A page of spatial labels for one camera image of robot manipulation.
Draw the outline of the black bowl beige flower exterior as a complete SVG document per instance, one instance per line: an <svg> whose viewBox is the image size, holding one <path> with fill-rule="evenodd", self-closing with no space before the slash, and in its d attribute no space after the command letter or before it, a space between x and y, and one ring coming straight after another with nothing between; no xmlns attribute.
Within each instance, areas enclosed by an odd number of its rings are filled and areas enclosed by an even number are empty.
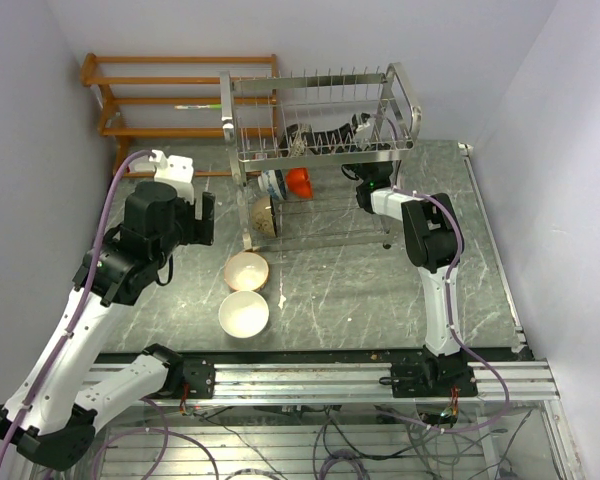
<svg viewBox="0 0 600 480"><path fill-rule="evenodd" d="M266 195L258 198L251 206L251 227L254 231L268 238L278 237L278 223L272 197Z"/></svg>

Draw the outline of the orange plastic bowl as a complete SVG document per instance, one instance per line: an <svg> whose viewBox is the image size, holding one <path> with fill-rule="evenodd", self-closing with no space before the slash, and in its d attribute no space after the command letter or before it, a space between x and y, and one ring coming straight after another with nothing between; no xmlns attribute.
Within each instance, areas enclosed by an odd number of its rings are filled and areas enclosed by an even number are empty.
<svg viewBox="0 0 600 480"><path fill-rule="evenodd" d="M313 188L307 168L292 168L285 177L287 187L291 193L303 198L313 198Z"/></svg>

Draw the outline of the blue floral bowl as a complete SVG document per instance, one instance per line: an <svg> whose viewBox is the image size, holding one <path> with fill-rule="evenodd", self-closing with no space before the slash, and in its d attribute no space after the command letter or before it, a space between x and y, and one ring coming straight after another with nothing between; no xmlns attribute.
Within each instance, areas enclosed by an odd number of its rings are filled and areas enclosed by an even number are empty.
<svg viewBox="0 0 600 480"><path fill-rule="evenodd" d="M274 200L286 200L287 190L281 170L263 170L258 177L258 186Z"/></svg>

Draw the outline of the beige interior dark bowl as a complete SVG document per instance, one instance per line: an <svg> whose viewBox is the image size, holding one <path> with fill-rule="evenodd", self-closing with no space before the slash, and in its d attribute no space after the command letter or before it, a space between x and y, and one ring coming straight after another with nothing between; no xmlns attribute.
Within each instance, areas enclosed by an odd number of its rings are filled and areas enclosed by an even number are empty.
<svg viewBox="0 0 600 480"><path fill-rule="evenodd" d="M307 138L312 135L312 127L309 124L293 124L285 133L286 152L288 157L295 158L304 156L308 150Z"/></svg>

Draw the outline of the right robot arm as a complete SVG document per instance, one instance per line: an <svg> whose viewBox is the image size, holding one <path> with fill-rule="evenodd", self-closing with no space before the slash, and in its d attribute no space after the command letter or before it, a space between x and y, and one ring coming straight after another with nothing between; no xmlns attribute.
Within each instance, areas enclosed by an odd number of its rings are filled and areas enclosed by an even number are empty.
<svg viewBox="0 0 600 480"><path fill-rule="evenodd" d="M357 182L364 211L399 221L406 255L418 271L425 300L426 334L420 357L398 363L378 380L396 398L442 396L452 401L477 394L474 370L457 331L457 271L464 238L450 197L407 193L398 187L401 162L347 163L343 174Z"/></svg>

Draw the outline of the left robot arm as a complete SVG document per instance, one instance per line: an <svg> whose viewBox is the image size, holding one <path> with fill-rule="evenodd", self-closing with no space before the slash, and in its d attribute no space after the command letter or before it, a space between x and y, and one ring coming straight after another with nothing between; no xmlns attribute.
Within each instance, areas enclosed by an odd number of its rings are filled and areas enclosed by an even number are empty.
<svg viewBox="0 0 600 480"><path fill-rule="evenodd" d="M105 201L58 326L25 381L0 405L2 445L50 470L78 463L99 431L135 401L178 394L184 383L182 356L152 344L130 365L83 386L115 323L147 287L165 286L159 272L174 269L174 251L213 244L216 198L143 182L126 198L122 221L109 227L112 201Z"/></svg>

